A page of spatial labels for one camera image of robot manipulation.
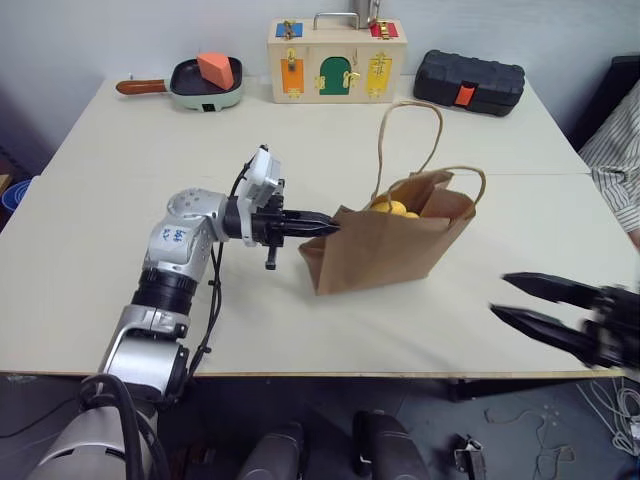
blue square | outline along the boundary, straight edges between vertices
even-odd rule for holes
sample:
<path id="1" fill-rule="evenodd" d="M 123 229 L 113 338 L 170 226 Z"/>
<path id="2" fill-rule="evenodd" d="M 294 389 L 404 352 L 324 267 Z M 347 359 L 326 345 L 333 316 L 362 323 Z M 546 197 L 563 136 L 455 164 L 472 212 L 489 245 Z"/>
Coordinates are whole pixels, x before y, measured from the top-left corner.
<path id="1" fill-rule="evenodd" d="M 293 30 L 293 37 L 301 37 L 302 36 L 302 24 L 301 23 L 293 23 L 291 25 L 291 30 Z M 285 35 L 284 23 L 279 23 L 276 27 L 276 37 L 284 37 Z"/>

black tool case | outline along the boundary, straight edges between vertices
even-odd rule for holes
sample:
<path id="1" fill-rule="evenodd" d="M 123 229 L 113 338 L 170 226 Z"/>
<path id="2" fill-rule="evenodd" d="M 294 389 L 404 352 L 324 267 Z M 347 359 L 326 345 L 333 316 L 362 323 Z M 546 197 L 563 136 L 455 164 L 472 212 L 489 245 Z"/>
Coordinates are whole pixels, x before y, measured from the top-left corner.
<path id="1" fill-rule="evenodd" d="M 502 117 L 518 103 L 524 70 L 440 50 L 427 52 L 418 68 L 413 95 L 440 105 Z"/>

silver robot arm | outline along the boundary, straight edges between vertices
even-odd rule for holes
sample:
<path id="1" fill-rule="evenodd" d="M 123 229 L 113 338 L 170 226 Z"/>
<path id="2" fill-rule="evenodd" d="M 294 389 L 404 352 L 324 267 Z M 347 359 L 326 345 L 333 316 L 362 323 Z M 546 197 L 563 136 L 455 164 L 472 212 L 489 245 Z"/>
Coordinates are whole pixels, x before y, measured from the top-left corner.
<path id="1" fill-rule="evenodd" d="M 123 411 L 102 404 L 113 396 L 101 394 L 109 383 L 104 374 L 125 385 L 125 396 L 135 402 L 138 427 L 147 432 L 145 438 L 136 430 L 144 440 L 137 457 L 142 476 L 148 476 L 155 457 L 154 444 L 147 440 L 155 437 L 156 407 L 176 401 L 186 382 L 189 350 L 179 340 L 188 333 L 191 299 L 212 245 L 241 238 L 248 246 L 268 246 L 266 267 L 274 269 L 284 236 L 322 236 L 338 229 L 326 215 L 283 210 L 284 181 L 279 176 L 280 163 L 260 147 L 240 175 L 244 181 L 238 184 L 239 177 L 234 185 L 233 190 L 239 186 L 237 197 L 234 191 L 227 197 L 202 189 L 171 197 L 165 218 L 151 233 L 138 289 L 101 362 L 103 375 L 92 377 L 98 381 L 84 388 L 85 394 L 90 390 L 90 405 L 56 439 L 30 480 L 124 480 L 134 475 L 125 461 L 131 435 L 123 434 Z"/>

gray floor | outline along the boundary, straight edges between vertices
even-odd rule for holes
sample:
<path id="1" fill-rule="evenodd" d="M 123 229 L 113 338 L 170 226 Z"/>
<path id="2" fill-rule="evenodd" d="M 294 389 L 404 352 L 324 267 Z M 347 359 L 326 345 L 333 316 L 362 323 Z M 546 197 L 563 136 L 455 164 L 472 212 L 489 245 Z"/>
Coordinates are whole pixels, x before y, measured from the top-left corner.
<path id="1" fill-rule="evenodd" d="M 74 379 L 0 378 L 0 435 L 73 395 L 76 385 Z M 396 416 L 415 440 L 433 480 L 467 478 L 451 465 L 455 434 L 471 435 L 484 445 L 488 479 L 554 478 L 554 449 L 560 445 L 567 446 L 560 451 L 567 461 L 559 463 L 557 478 L 634 478 L 625 476 L 633 459 L 611 446 L 609 432 L 573 383 L 452 403 L 447 384 L 436 381 L 200 380 L 179 406 L 161 415 L 159 434 L 170 454 L 193 443 L 215 450 L 213 461 L 192 469 L 190 479 L 225 479 L 233 477 L 262 434 L 296 419 L 305 426 L 310 445 L 305 478 L 354 479 L 350 430 L 360 409 Z M 0 439 L 0 478 L 26 478 L 74 410 L 68 404 L 27 432 Z"/>

paper bag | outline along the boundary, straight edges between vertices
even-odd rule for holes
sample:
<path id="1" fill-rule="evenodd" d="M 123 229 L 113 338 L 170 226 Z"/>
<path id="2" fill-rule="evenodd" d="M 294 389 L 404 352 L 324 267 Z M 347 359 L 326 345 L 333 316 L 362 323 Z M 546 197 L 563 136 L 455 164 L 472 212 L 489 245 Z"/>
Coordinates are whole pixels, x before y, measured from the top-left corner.
<path id="1" fill-rule="evenodd" d="M 435 109 L 423 102 L 401 102 L 387 110 L 378 139 L 378 186 L 365 209 L 354 211 L 340 207 L 334 216 L 340 224 L 340 231 L 328 237 L 314 238 L 300 246 L 300 253 L 319 295 L 426 277 L 475 216 L 476 204 L 486 184 L 482 171 L 451 167 L 421 172 L 435 152 L 441 128 L 434 148 L 420 170 L 378 195 L 386 119 L 391 110 L 407 105 Z M 480 176 L 482 183 L 475 201 L 462 193 L 447 190 L 453 177 L 451 170 L 454 169 L 473 170 Z M 368 210 L 372 204 L 391 200 L 402 202 L 408 211 L 418 213 L 420 218 Z"/>

